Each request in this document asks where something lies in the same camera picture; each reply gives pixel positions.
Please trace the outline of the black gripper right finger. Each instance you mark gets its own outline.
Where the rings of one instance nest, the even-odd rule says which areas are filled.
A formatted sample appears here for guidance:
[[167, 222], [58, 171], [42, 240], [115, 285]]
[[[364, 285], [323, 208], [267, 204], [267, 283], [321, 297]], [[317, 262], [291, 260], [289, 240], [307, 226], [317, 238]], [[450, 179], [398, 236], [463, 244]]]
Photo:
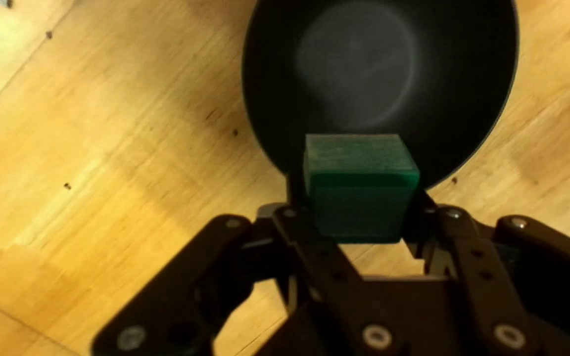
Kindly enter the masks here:
[[404, 242], [459, 291], [469, 331], [489, 356], [570, 356], [570, 238], [529, 216], [493, 228], [418, 192]]

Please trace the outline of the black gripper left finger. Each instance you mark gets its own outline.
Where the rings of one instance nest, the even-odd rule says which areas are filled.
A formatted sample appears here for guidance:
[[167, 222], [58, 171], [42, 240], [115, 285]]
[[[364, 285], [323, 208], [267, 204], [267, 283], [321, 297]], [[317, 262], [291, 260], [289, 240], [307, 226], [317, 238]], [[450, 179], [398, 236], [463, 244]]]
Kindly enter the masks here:
[[93, 339], [93, 356], [212, 356], [228, 317], [273, 279], [291, 319], [351, 356], [402, 356], [406, 337], [339, 250], [317, 234], [299, 179], [258, 218], [218, 216]]

